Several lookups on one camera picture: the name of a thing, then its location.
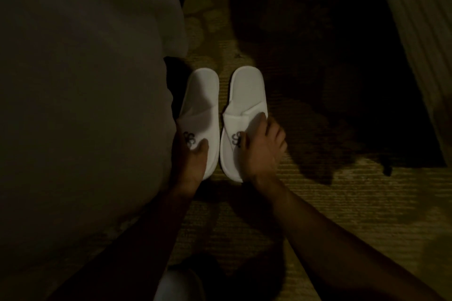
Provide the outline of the person's left hand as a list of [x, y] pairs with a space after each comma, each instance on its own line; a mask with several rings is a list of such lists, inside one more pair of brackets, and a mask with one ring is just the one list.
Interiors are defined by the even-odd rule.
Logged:
[[196, 148], [190, 149], [178, 125], [176, 129], [172, 146], [171, 184], [184, 194], [193, 196], [204, 179], [207, 160], [196, 157]]

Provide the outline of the person's right hand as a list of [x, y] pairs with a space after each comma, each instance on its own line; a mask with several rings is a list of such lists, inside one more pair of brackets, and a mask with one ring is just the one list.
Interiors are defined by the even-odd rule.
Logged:
[[250, 155], [239, 156], [242, 180], [261, 189], [268, 182], [276, 179], [279, 163], [276, 163], [276, 152], [282, 142], [286, 142], [286, 132], [280, 126], [276, 142], [266, 138], [267, 115], [259, 113], [252, 123]]

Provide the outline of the white slipper with dark emblem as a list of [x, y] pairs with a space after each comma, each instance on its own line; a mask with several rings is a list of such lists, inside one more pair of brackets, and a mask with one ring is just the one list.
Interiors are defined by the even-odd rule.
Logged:
[[261, 71], [253, 66], [236, 69], [230, 80], [229, 102], [222, 115], [223, 130], [219, 151], [222, 170], [234, 182], [243, 182], [240, 134], [245, 132], [251, 139], [256, 133], [261, 113], [268, 116]]
[[219, 78], [209, 68], [193, 71], [187, 81], [181, 110], [176, 120], [190, 150], [195, 150], [203, 139], [208, 140], [207, 180], [217, 167], [220, 150]]

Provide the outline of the person's right forearm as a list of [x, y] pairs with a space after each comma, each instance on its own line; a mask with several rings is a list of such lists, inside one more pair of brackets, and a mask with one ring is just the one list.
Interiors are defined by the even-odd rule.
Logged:
[[274, 174], [253, 186], [322, 301], [445, 301], [431, 287], [294, 194]]

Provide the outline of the person's left forearm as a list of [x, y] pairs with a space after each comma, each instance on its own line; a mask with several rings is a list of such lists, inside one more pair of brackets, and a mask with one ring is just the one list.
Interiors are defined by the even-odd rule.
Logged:
[[47, 301], [153, 300], [200, 182], [181, 181]]

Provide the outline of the white bed duvet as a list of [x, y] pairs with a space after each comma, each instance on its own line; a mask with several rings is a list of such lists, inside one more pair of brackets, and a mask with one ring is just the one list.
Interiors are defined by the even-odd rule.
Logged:
[[41, 301], [151, 201], [176, 131], [180, 0], [0, 0], [0, 301]]

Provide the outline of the white garment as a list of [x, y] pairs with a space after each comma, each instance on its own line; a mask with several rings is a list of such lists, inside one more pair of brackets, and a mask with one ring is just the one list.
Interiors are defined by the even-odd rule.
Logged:
[[153, 301], [206, 301], [206, 292], [194, 270], [169, 269], [161, 277]]

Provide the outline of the beige pleated curtain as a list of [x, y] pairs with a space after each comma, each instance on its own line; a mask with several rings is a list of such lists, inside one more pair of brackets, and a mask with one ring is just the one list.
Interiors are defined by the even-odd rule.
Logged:
[[387, 0], [444, 161], [452, 168], [452, 0]]

